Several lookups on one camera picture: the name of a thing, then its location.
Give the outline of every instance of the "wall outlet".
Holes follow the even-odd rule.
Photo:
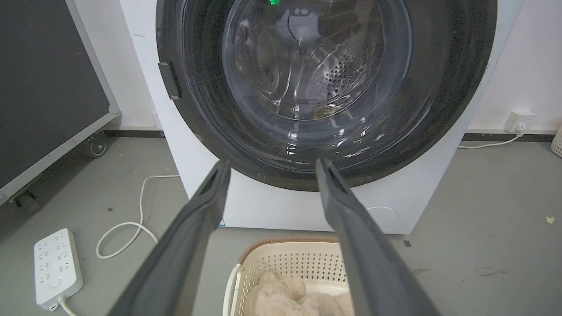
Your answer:
[[[33,247],[33,258],[35,300],[43,309],[56,310],[59,296],[68,298],[84,285],[74,236],[68,229],[38,241]]]
[[[513,110],[505,121],[504,130],[514,133],[519,124],[524,124],[525,129],[529,129],[536,117],[537,115],[530,111]]]

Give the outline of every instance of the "basket handle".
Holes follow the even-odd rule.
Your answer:
[[[238,287],[235,287],[235,282],[238,279],[238,271],[242,266],[240,263],[236,264],[236,267],[232,269],[228,282],[226,283],[226,291],[224,292],[224,302],[223,302],[223,316],[230,316],[231,308],[234,306],[233,302],[238,296]]]

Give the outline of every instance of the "white cable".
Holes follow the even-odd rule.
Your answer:
[[[515,138],[512,138],[506,142],[501,142],[501,143],[494,143],[494,144],[486,144],[486,145],[481,145],[481,146],[475,146],[475,147],[468,147],[468,146],[459,146],[459,148],[462,149],[479,149],[479,148],[484,148],[484,147],[492,147],[492,146],[499,146],[499,145],[505,145],[505,144],[509,144],[512,141],[518,139],[519,136],[515,136]]]
[[[525,133],[525,124],[523,123],[519,123],[517,124],[517,127],[515,128],[515,132],[517,134],[517,136],[515,136],[514,138],[505,141],[505,142],[501,142],[501,143],[494,143],[494,144],[486,144],[486,145],[481,145],[481,146],[475,146],[475,147],[469,147],[469,146],[459,146],[458,148],[461,149],[479,149],[479,148],[484,148],[484,147],[492,147],[492,146],[499,146],[499,145],[505,145],[505,144],[509,144],[515,140],[517,140],[518,138],[520,138],[521,136],[523,136],[523,134]]]
[[[158,242],[158,238],[156,238],[156,236],[154,236],[154,234],[148,230],[148,228],[146,228],[145,226],[143,226],[142,221],[143,221],[143,211],[142,211],[142,196],[144,194],[144,185],[146,184],[146,181],[151,179],[151,178],[175,178],[175,177],[179,177],[179,174],[173,174],[173,175],[152,175],[148,178],[146,178],[141,186],[140,189],[140,198],[139,198],[139,210],[141,211],[141,215],[140,215],[140,221],[138,223],[135,222],[125,222],[125,223],[121,223],[119,225],[115,225],[112,228],[110,228],[110,230],[108,230],[105,234],[103,234],[102,238],[99,239],[98,241],[98,245],[96,246],[96,255],[98,256],[98,258],[100,259],[109,259],[109,258],[113,258],[114,256],[120,254],[123,250],[127,249],[127,247],[129,247],[129,245],[131,243],[133,243],[133,241],[136,239],[136,237],[139,235],[139,233],[141,232],[141,229],[144,230],[145,232],[147,232],[150,237],[152,237],[152,239],[155,242]],[[101,243],[103,242],[103,240],[107,237],[107,235],[109,235],[115,228],[117,227],[121,227],[121,226],[125,226],[125,225],[135,225],[137,226],[137,232],[135,233],[135,235],[133,236],[133,238],[131,238],[131,240],[129,240],[128,243],[125,244],[125,246],[123,246],[121,249],[117,250],[115,253],[111,254],[111,255],[107,255],[104,256],[101,253],[99,253],[99,246],[101,245]]]
[[[65,310],[66,314],[68,314],[69,316],[77,316],[76,314],[74,314],[74,312],[70,309],[70,307],[68,307],[68,305],[66,305],[66,298],[64,296],[59,296],[58,297],[58,303],[61,304],[62,309]]]

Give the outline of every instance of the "beige fluffy towel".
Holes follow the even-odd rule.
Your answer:
[[[246,297],[244,316],[353,316],[353,305],[349,293],[307,295],[302,279],[265,272]]]

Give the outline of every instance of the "white plastic basket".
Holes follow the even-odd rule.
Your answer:
[[[302,278],[307,292],[338,295],[349,291],[338,240],[333,237],[286,237],[262,240],[244,251],[224,294],[223,316],[244,316],[246,296],[259,276]]]
[[[556,133],[556,136],[552,140],[552,145],[550,145],[552,152],[562,157],[562,127]]]

